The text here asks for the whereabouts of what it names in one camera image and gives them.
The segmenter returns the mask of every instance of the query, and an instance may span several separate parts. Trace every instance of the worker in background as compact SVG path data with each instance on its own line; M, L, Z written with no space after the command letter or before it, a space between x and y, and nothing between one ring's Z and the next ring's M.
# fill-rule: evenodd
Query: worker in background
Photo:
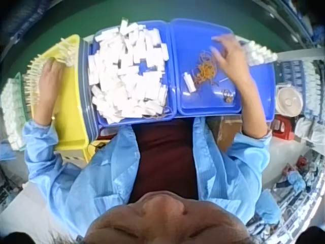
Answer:
M242 133L221 152L205 118L121 126L87 167L62 165L52 111L63 65L43 68L34 119L26 123L29 180L83 243L251 243L245 224L270 155L263 107L245 53L232 35L212 53L242 99Z

